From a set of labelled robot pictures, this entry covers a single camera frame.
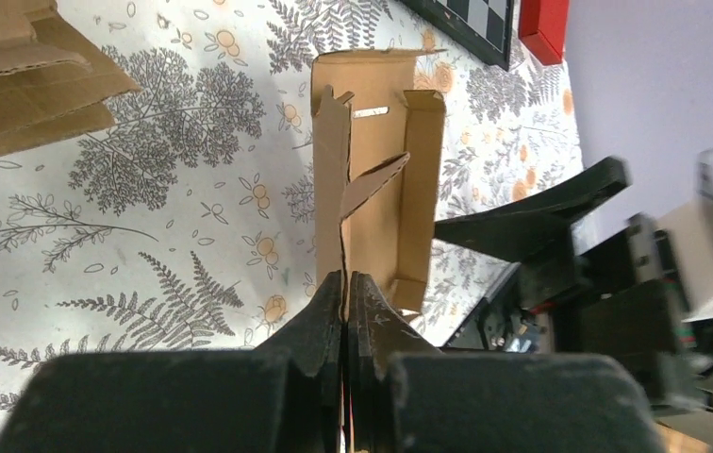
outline red box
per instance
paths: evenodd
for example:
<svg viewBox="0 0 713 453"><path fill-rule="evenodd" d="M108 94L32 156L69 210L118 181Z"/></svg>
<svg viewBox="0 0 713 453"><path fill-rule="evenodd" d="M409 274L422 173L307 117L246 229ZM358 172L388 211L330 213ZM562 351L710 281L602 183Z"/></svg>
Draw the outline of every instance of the red box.
<svg viewBox="0 0 713 453"><path fill-rule="evenodd" d="M540 63L560 64L570 0L521 0L518 38Z"/></svg>

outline wall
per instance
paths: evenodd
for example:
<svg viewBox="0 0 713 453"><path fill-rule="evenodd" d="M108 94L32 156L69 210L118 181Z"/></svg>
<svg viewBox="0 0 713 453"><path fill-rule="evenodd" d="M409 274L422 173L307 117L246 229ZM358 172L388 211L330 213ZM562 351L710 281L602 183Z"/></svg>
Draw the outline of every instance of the wall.
<svg viewBox="0 0 713 453"><path fill-rule="evenodd" d="M633 182L594 216L603 239L693 195L713 147L713 0L572 0L568 24L585 163L622 157Z"/></svg>

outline open cardboard box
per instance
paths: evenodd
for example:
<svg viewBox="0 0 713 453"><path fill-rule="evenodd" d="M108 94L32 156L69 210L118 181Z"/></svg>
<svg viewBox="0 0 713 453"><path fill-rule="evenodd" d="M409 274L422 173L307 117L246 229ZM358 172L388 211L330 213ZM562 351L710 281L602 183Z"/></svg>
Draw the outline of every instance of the open cardboard box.
<svg viewBox="0 0 713 453"><path fill-rule="evenodd" d="M113 126L102 101L138 89L54 0L0 0L0 156Z"/></svg>
<svg viewBox="0 0 713 453"><path fill-rule="evenodd" d="M413 90L425 53L320 55L311 83L318 281L338 269L370 274L395 309L414 312L428 280L445 122L442 94Z"/></svg>

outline floral tablecloth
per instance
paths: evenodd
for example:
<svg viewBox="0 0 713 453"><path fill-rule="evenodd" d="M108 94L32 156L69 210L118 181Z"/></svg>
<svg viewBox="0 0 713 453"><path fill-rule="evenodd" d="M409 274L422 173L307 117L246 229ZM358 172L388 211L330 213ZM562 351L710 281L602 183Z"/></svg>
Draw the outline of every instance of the floral tablecloth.
<svg viewBox="0 0 713 453"><path fill-rule="evenodd" d="M517 40L487 67L390 0L62 0L142 86L118 125L0 159L0 424L60 354L251 347L315 292L309 66L349 47L444 48L416 84L449 110L438 218L581 170L565 67ZM435 242L441 344L504 264Z"/></svg>

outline chessboard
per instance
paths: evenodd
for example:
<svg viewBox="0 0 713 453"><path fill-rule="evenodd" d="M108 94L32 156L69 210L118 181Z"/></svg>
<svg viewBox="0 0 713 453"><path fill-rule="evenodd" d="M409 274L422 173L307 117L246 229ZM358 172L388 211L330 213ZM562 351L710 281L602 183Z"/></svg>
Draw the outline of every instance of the chessboard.
<svg viewBox="0 0 713 453"><path fill-rule="evenodd" d="M514 0L401 0L487 64L509 69Z"/></svg>

